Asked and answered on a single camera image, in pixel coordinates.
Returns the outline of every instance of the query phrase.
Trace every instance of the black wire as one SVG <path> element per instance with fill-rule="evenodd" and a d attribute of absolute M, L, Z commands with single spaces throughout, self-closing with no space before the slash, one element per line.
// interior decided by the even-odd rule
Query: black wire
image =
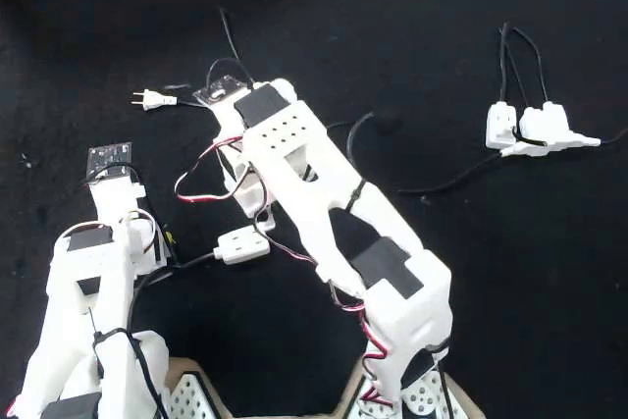
<path fill-rule="evenodd" d="M 548 96 L 548 86 L 546 83 L 545 74 L 543 72 L 543 57 L 541 56 L 541 51 L 539 50 L 539 47 L 536 45 L 533 39 L 528 34 L 526 34 L 521 28 L 514 26 L 511 30 L 517 33 L 519 36 L 521 36 L 523 40 L 526 43 L 528 43 L 528 45 L 534 50 L 534 54 L 537 57 L 539 82 L 541 83 L 541 89 L 543 90 L 543 97 L 546 102 L 549 102 L 550 98 Z"/>
<path fill-rule="evenodd" d="M 129 331 L 123 328 L 116 328 L 108 333 L 102 334 L 99 332 L 94 333 L 94 342 L 92 348 L 94 352 L 96 351 L 96 346 L 101 342 L 107 340 L 111 336 L 115 334 L 124 334 L 131 345 L 131 349 L 137 357 L 137 361 L 139 362 L 139 367 L 141 368 L 141 374 L 144 377 L 144 382 L 146 382 L 146 387 L 148 388 L 148 392 L 152 396 L 155 401 L 155 405 L 157 406 L 157 410 L 161 414 L 163 419 L 168 419 L 168 413 L 166 412 L 166 408 L 164 407 L 164 403 L 161 401 L 161 396 L 157 393 L 155 389 L 155 384 L 150 378 L 150 370 L 148 369 L 148 363 L 146 362 L 146 357 L 144 356 L 144 352 L 141 351 L 141 347 L 139 346 L 139 340 L 134 338 Z"/>
<path fill-rule="evenodd" d="M 528 102 L 528 95 L 526 94 L 526 89 L 523 86 L 523 80 L 521 79 L 521 75 L 519 74 L 519 68 L 517 68 L 516 63 L 514 62 L 514 56 L 512 56 L 512 51 L 510 50 L 510 46 L 506 42 L 506 54 L 508 55 L 508 60 L 510 62 L 510 67 L 514 72 L 514 76 L 517 80 L 517 85 L 519 87 L 519 93 L 521 93 L 521 98 L 523 98 L 523 103 L 525 103 L 526 108 L 530 106 Z"/>
<path fill-rule="evenodd" d="M 100 174 L 102 174 L 104 171 L 108 169 L 114 169 L 118 167 L 126 167 L 127 169 L 129 169 L 135 176 L 135 179 L 137 180 L 137 182 L 144 185 L 144 178 L 141 176 L 139 169 L 133 164 L 130 164 L 128 162 L 112 162 L 110 164 L 107 164 L 104 167 L 94 169 L 87 175 L 87 177 L 85 177 L 82 181 L 80 181 L 80 184 L 85 185 L 91 182 L 98 182 L 106 177 L 106 176 L 98 177 Z M 179 254 L 175 250 L 175 247 L 172 245 L 170 238 L 168 237 L 165 231 L 165 226 L 161 218 L 155 211 L 152 201 L 150 201 L 150 198 L 148 197 L 148 192 L 146 192 L 144 196 L 144 203 L 146 204 L 148 213 L 150 213 L 152 217 L 155 219 L 155 223 L 157 223 L 157 227 L 159 228 L 159 231 L 161 232 L 161 235 L 164 239 L 164 243 L 166 244 L 166 247 L 168 247 L 168 251 L 170 252 L 170 255 L 173 258 L 175 264 L 179 264 L 179 261 L 180 261 Z"/>
<path fill-rule="evenodd" d="M 209 71 L 207 72 L 207 79 L 205 81 L 205 87 L 207 88 L 207 90 L 209 90 L 210 85 L 212 83 L 211 78 L 212 78 L 212 73 L 214 72 L 214 68 L 216 68 L 221 63 L 229 63 L 232 65 L 238 66 L 239 69 L 246 76 L 246 79 L 248 81 L 248 88 L 250 89 L 253 88 L 253 84 L 255 83 L 255 80 L 253 79 L 253 76 L 250 74 L 248 69 L 244 66 L 244 64 L 240 60 L 236 58 L 218 58 L 216 61 L 212 63 L 212 65 L 209 67 Z"/>
<path fill-rule="evenodd" d="M 508 22 L 504 22 L 499 31 L 499 70 L 501 72 L 501 87 L 499 88 L 499 101 L 506 100 L 507 72 L 506 72 L 506 36 L 508 35 Z"/>
<path fill-rule="evenodd" d="M 624 128 L 622 131 L 620 131 L 618 134 L 616 134 L 611 139 L 603 139 L 602 140 L 602 144 L 603 145 L 613 144 L 613 143 L 617 142 L 618 140 L 620 140 L 622 137 L 624 137 L 626 134 L 628 134 L 628 128 Z"/>
<path fill-rule="evenodd" d="M 480 162 L 474 164 L 470 168 L 466 169 L 465 171 L 461 172 L 460 174 L 455 176 L 453 179 L 445 183 L 441 183 L 436 186 L 429 186 L 426 188 L 403 188 L 403 189 L 397 190 L 396 192 L 400 195 L 428 195 L 431 193 L 442 193 L 444 191 L 450 190 L 456 187 L 457 185 L 463 183 L 473 173 L 491 164 L 493 161 L 499 159 L 500 157 L 501 157 L 501 153 L 499 152 L 491 154 L 489 157 L 482 159 Z"/>
<path fill-rule="evenodd" d="M 335 122 L 327 125 L 325 128 L 327 128 L 327 131 L 329 131 L 340 127 L 350 127 L 351 125 L 353 125 L 353 123 L 355 122 Z"/>
<path fill-rule="evenodd" d="M 232 48 L 232 53 L 234 54 L 234 57 L 237 60 L 241 61 L 239 59 L 239 54 L 237 54 L 236 45 L 234 44 L 234 37 L 232 36 L 232 29 L 229 24 L 229 18 L 227 18 L 227 11 L 223 9 L 222 7 L 218 9 L 218 11 L 220 12 L 220 19 L 223 21 L 223 28 L 225 29 L 225 34 L 227 35 L 227 40 L 229 42 L 229 45 Z"/>
<path fill-rule="evenodd" d="M 451 398 L 449 397 L 449 390 L 447 389 L 447 381 L 445 378 L 445 372 L 441 368 L 441 362 L 437 362 L 436 369 L 439 371 L 439 377 L 441 377 L 441 386 L 443 387 L 443 394 L 445 395 L 445 402 L 447 403 L 447 411 L 449 413 L 449 419 L 452 419 L 453 407 L 451 406 Z"/>
<path fill-rule="evenodd" d="M 355 169 L 357 169 L 357 166 L 355 165 L 355 159 L 353 158 L 353 142 L 355 141 L 355 136 L 360 130 L 360 127 L 362 127 L 362 125 L 364 125 L 373 117 L 375 117 L 375 113 L 373 112 L 369 112 L 363 115 L 357 122 L 353 124 L 351 130 L 349 131 L 349 135 L 346 137 L 346 158 Z"/>
<path fill-rule="evenodd" d="M 158 280 L 169 277 L 170 275 L 173 275 L 174 273 L 180 270 L 189 269 L 191 267 L 194 267 L 200 264 L 201 262 L 204 262 L 206 260 L 213 259 L 213 258 L 214 258 L 214 252 L 212 251 L 212 252 L 203 254 L 201 256 L 198 256 L 194 259 L 188 260 L 187 262 L 183 262 L 182 264 L 179 264 L 179 265 L 169 265 L 165 267 L 160 267 L 159 269 L 154 270 L 150 274 L 147 274 L 146 276 L 144 276 L 144 278 L 141 279 L 141 282 L 135 289 L 135 292 L 133 293 L 133 297 L 131 298 L 131 304 L 129 305 L 129 315 L 127 316 L 127 329 L 129 331 L 132 331 L 133 329 L 133 314 L 134 314 L 135 306 L 137 305 L 137 300 L 139 299 L 139 296 L 141 295 L 141 293 L 144 291 L 146 287 L 153 284 L 154 282 L 157 282 Z"/>

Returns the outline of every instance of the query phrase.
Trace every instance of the robotic arm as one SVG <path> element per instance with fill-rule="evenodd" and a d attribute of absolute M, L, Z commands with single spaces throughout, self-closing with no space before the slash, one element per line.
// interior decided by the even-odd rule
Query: robotic arm
<path fill-rule="evenodd" d="M 286 80 L 256 83 L 249 90 L 223 78 L 196 98 L 221 125 L 215 143 L 241 136 L 237 149 L 221 151 L 235 171 L 223 166 L 225 185 L 244 213 L 254 217 L 277 201 L 296 225 L 321 281 L 362 300 L 355 310 L 369 338 L 363 366 L 374 388 L 363 398 L 379 393 L 385 400 L 378 402 L 400 410 L 401 391 L 446 354 L 449 269 L 353 169 Z M 305 180 L 306 175 L 316 180 Z M 329 217 L 334 208 L 379 234 L 352 260 L 337 248 Z"/>

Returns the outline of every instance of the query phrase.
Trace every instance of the perforated metal plate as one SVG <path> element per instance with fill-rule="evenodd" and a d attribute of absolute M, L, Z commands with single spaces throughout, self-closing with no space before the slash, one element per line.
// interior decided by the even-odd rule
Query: perforated metal plate
<path fill-rule="evenodd" d="M 360 399 L 370 387 L 371 383 L 368 380 L 362 382 L 359 393 L 344 419 L 401 419 L 401 411 L 395 412 L 390 407 Z M 403 390 L 401 397 L 408 410 L 419 418 L 449 419 L 441 379 L 439 373 L 434 370 Z M 451 390 L 449 398 L 454 419 L 468 419 Z"/>
<path fill-rule="evenodd" d="M 220 419 L 194 373 L 184 373 L 170 397 L 171 419 Z"/>

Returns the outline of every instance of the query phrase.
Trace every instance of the black fabric surface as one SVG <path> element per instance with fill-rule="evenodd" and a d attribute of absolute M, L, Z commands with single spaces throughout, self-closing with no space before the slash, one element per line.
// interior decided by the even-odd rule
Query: black fabric surface
<path fill-rule="evenodd" d="M 427 201 L 393 190 L 440 183 L 487 155 L 506 19 L 541 46 L 550 98 L 572 128 L 610 137 L 628 126 L 626 0 L 0 0 L 1 399 L 19 391 L 36 346 L 56 236 L 94 216 L 77 187 L 87 147 L 133 142 L 185 256 L 245 224 L 232 201 L 172 194 L 216 134 L 212 115 L 130 104 L 144 87 L 200 86 L 229 55 L 219 5 L 253 75 L 289 79 L 323 122 L 378 108 L 400 116 L 390 135 L 365 126 L 355 157 L 450 267 L 446 369 L 488 416 L 620 417 L 628 143 L 497 162 Z M 538 106 L 533 58 L 517 51 Z M 218 169 L 206 163 L 198 185 L 221 188 Z M 286 222 L 276 236 L 296 244 Z M 198 360 L 238 415 L 331 410 L 364 345 L 311 267 L 277 251 L 151 287 L 136 320 Z"/>

